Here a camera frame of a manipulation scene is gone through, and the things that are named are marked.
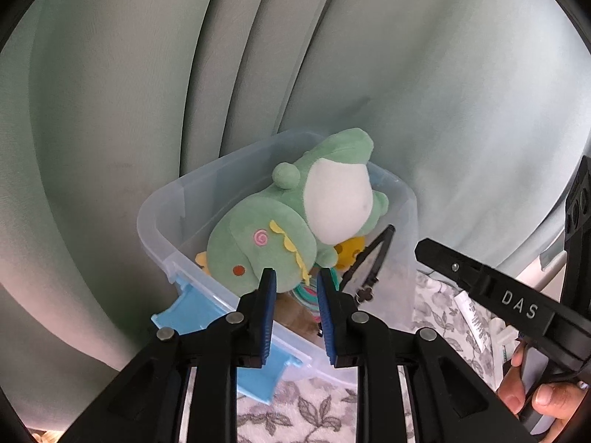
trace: plush toy foot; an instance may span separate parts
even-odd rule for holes
[[[339,254],[330,246],[323,248],[316,254],[316,264],[322,268],[333,268],[339,260]]]

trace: dinosaur plush toy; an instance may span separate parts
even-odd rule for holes
[[[273,184],[237,203],[197,256],[217,281],[241,296],[258,286],[264,268],[277,272],[277,292],[309,281],[316,263],[331,268],[334,246],[364,236],[388,211],[372,190],[367,162],[373,141],[359,128],[333,134],[293,164],[273,170]]]

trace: finger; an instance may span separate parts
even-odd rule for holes
[[[534,394],[532,406],[542,415],[569,420],[584,396],[585,391],[572,383],[542,384]]]
[[[564,430],[565,426],[566,421],[556,420],[554,423],[552,423],[548,433],[540,443],[552,443],[557,438],[557,436],[562,433],[562,430]]]
[[[513,352],[513,356],[511,357],[511,366],[521,366],[521,363],[523,363],[524,350],[525,343],[522,341]]]
[[[525,403],[525,388],[519,368],[513,367],[507,372],[496,394],[514,415],[521,411]]]

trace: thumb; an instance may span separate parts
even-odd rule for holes
[[[569,420],[584,396],[585,391],[572,383],[543,384],[536,390],[532,406],[542,415]]]

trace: clear plastic container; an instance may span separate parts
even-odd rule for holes
[[[158,326],[173,326],[179,333],[188,333],[205,328],[217,316],[236,308],[238,297],[203,273],[194,263],[195,255],[205,251],[209,234],[226,212],[271,184],[271,172],[278,163],[294,162],[323,139],[311,131],[279,133],[178,178],[144,202],[137,221],[140,240],[168,280],[178,283],[182,291],[168,310],[154,316]],[[396,233],[379,274],[379,296],[364,303],[363,309],[392,328],[406,330],[415,293],[416,197],[392,173],[372,163],[368,169],[373,189],[386,193],[390,205],[367,241],[387,224],[393,224]],[[260,401],[269,401],[282,374],[289,380],[320,377],[345,387],[356,385],[356,369],[333,368],[323,348],[277,323],[273,326],[270,359],[274,354],[283,356],[276,358],[273,367],[267,368],[267,364],[261,370],[239,372],[239,389]],[[264,384],[259,377],[266,378]],[[246,381],[248,378],[259,380]]]

